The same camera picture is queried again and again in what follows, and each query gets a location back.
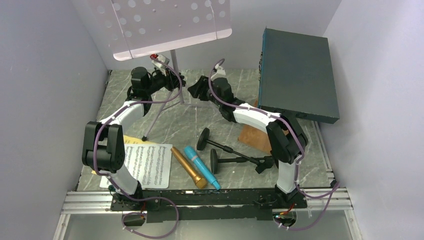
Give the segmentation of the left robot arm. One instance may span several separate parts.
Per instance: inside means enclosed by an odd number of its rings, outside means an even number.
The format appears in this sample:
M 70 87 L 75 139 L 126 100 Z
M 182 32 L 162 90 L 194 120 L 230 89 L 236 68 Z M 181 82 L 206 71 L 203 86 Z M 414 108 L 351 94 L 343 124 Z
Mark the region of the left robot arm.
M 90 121 L 84 130 L 82 163 L 100 176 L 107 177 L 124 204 L 131 210 L 144 203 L 141 183 L 124 165 L 124 131 L 149 112 L 152 95 L 165 88 L 168 91 L 185 86 L 185 77 L 170 68 L 155 68 L 148 72 L 145 67 L 136 67 L 130 73 L 131 85 L 126 100 L 115 113 L 101 121 Z

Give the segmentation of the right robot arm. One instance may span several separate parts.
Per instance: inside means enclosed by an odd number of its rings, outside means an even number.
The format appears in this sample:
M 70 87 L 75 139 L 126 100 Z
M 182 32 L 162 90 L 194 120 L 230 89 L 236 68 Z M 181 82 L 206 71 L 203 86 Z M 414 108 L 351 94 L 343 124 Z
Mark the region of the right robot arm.
M 190 95 L 214 103 L 224 119 L 251 126 L 267 134 L 271 156 L 278 167 L 275 200 L 289 207 L 299 192 L 299 165 L 305 157 L 308 139 L 295 117 L 256 108 L 238 99 L 224 77 L 210 80 L 206 76 L 188 88 Z

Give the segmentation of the lilac music stand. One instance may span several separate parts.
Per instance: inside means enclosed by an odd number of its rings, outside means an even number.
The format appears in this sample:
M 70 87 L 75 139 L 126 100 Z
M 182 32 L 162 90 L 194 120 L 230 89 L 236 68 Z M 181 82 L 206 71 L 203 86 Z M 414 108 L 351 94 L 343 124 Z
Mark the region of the lilac music stand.
M 177 73 L 176 49 L 232 34 L 228 0 L 90 0 L 87 4 L 117 61 L 159 54 Z

